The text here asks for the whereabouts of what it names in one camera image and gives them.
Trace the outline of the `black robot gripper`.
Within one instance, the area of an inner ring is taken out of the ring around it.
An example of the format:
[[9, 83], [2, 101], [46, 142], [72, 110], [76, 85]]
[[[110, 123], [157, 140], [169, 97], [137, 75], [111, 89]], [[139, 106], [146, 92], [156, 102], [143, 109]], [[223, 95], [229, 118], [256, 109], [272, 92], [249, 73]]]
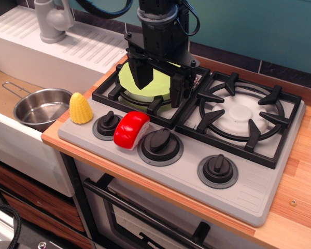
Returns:
[[139, 90], [153, 81], [153, 70], [170, 75], [171, 107], [178, 108], [193, 91], [193, 81], [182, 74], [198, 67], [198, 60], [188, 51], [188, 36], [178, 21], [165, 25], [142, 24], [142, 33], [127, 32], [128, 63]]

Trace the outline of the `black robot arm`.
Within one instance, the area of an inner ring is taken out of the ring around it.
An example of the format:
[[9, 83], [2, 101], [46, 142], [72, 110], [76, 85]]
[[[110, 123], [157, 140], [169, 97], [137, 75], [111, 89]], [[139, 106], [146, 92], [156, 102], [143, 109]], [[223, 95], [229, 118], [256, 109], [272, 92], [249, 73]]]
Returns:
[[153, 81], [153, 71], [170, 77], [171, 106], [178, 107], [186, 91], [193, 88], [199, 61], [189, 52], [189, 14], [196, 16], [188, 1], [139, 1], [137, 16], [142, 33], [125, 34], [128, 63], [138, 89]]

